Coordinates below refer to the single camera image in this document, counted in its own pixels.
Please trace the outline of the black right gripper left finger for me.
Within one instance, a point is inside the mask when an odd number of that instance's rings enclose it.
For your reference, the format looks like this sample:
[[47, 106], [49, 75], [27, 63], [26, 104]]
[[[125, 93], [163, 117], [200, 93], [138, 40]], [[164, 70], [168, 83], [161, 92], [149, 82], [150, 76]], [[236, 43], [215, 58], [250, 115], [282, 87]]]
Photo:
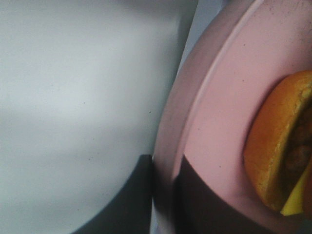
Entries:
[[148, 234], [152, 214], [151, 155], [141, 155], [125, 185], [95, 217], [75, 234]]

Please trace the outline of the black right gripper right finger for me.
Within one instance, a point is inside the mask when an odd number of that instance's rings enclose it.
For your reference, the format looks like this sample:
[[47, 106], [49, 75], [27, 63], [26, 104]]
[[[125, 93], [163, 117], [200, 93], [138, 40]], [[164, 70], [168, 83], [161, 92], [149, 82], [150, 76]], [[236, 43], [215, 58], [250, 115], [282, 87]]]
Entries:
[[223, 201], [199, 177], [186, 157], [175, 180], [177, 234], [272, 234]]

